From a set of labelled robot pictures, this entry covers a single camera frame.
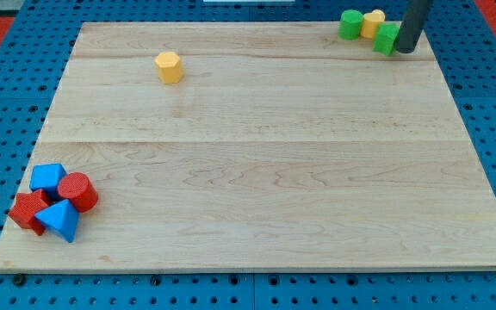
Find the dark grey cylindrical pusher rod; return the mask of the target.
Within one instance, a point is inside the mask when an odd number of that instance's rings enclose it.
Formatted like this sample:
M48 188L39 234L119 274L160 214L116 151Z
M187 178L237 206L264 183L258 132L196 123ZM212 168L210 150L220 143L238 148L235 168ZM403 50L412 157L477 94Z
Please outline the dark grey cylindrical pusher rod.
M399 53L412 53L419 41L432 0L410 0L400 24L395 40L395 50Z

